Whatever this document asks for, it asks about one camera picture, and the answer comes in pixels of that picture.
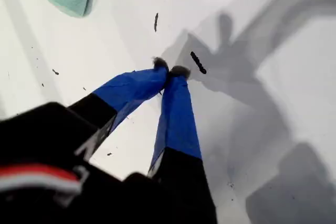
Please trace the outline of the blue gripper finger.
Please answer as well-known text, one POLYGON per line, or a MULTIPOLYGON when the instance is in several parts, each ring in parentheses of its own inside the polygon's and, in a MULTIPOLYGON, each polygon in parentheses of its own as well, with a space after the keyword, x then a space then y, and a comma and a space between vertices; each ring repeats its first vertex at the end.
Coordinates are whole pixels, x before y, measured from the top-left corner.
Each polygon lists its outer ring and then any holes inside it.
POLYGON ((98 128, 75 150, 75 155, 89 160, 124 119, 163 90, 168 74, 166 61, 155 57, 153 68, 120 74, 69 106, 72 112, 98 128))
POLYGON ((187 80, 175 66, 164 88, 149 175, 158 184, 170 223, 217 223, 197 136, 187 80))

